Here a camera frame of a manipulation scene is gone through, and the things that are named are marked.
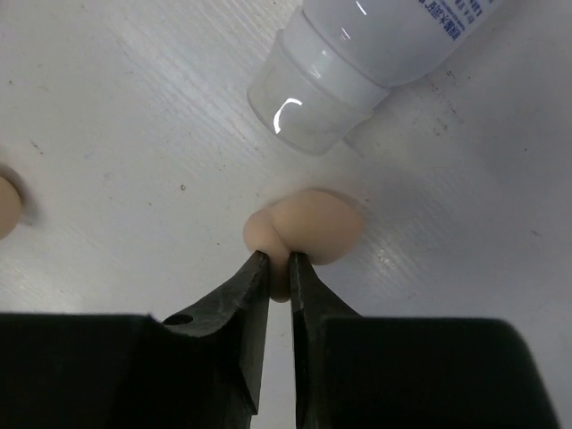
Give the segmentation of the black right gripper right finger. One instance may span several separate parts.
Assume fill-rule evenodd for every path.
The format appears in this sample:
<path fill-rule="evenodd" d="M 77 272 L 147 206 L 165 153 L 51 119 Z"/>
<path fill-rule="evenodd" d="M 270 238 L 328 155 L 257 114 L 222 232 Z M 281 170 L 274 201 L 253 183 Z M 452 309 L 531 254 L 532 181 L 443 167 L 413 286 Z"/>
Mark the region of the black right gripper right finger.
<path fill-rule="evenodd" d="M 532 354 L 507 322 L 371 317 L 289 261 L 299 428 L 555 428 Z"/>

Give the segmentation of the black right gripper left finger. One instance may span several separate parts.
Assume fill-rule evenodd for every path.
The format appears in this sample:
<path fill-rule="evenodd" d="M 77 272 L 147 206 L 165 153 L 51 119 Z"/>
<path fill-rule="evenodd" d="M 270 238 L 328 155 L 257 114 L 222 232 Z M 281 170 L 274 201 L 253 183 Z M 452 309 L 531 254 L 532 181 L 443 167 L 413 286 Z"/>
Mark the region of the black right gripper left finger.
<path fill-rule="evenodd" d="M 268 257 L 163 321 L 1 316 L 4 428 L 247 428 L 259 408 Z"/>

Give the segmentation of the beige makeup sponge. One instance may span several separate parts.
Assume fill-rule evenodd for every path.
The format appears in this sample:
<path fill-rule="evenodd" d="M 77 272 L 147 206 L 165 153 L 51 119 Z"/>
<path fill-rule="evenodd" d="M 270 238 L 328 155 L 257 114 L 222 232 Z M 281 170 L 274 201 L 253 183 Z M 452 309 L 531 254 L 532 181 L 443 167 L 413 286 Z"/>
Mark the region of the beige makeup sponge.
<path fill-rule="evenodd" d="M 22 214 L 21 197 L 5 178 L 0 178 L 0 239 L 7 237 L 17 226 Z"/>
<path fill-rule="evenodd" d="M 365 228 L 361 213 L 344 199 L 322 190 L 297 192 L 252 214 L 243 227 L 251 252 L 270 261 L 270 298 L 290 299 L 289 261 L 293 253 L 313 265 L 329 265 L 347 255 Z"/>

